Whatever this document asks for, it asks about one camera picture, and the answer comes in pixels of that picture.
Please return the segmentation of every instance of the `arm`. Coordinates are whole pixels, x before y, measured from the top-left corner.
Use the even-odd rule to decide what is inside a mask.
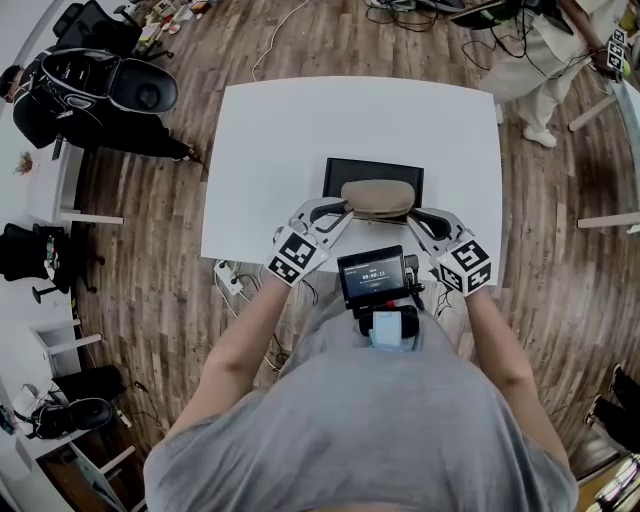
[[[291,288],[270,276],[249,305],[216,342],[200,384],[167,438],[198,421],[227,412],[251,391]]]
[[[533,370],[515,334],[485,290],[465,298],[480,369],[504,396],[522,432],[569,469],[569,459],[545,413]]]
[[[604,48],[598,34],[591,26],[589,16],[582,10],[576,0],[558,0],[558,5],[566,13],[569,19],[576,26],[583,39],[589,45],[589,50],[595,52]]]

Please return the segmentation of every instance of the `white pants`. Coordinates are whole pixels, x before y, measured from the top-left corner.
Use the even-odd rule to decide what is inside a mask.
[[[542,36],[532,30],[527,35],[527,54],[546,76],[562,74],[560,78],[549,80],[531,65],[526,57],[507,57],[491,68],[480,81],[480,90],[493,94],[497,104],[517,100],[518,114],[536,132],[546,129],[556,105],[561,103],[571,86],[571,81],[591,60],[582,58],[580,53],[569,62],[558,60],[551,52]]]

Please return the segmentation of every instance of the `beige cushion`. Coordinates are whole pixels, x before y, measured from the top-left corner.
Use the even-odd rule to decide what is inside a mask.
[[[415,200],[413,187],[395,180],[351,181],[343,185],[341,195],[356,215],[365,219],[405,215]]]

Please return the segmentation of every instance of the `hair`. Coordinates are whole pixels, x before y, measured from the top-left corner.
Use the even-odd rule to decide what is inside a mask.
[[[0,75],[0,97],[4,98],[9,91],[11,90],[11,86],[13,85],[13,81],[22,68],[20,66],[11,66],[5,70],[2,75]]]

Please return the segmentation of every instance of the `power strip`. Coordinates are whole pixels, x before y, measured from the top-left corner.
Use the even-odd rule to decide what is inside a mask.
[[[231,295],[238,295],[243,290],[242,282],[237,278],[237,275],[233,272],[231,265],[229,265],[227,261],[216,261],[214,271]]]

